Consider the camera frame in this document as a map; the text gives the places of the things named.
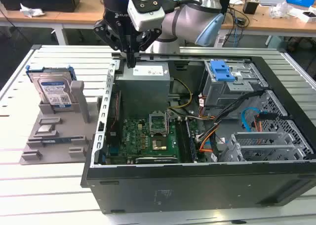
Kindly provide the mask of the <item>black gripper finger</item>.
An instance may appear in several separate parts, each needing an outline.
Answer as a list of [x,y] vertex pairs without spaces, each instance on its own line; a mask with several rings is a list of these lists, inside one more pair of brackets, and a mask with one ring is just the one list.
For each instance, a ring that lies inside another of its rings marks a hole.
[[110,25],[105,19],[96,22],[94,33],[107,43],[113,50],[119,50],[126,58],[127,67],[131,67],[131,50],[125,26],[120,20]]
[[135,67],[139,52],[145,51],[161,35],[161,33],[162,30],[160,28],[154,28],[144,32],[138,32],[134,29],[131,31],[130,68]]

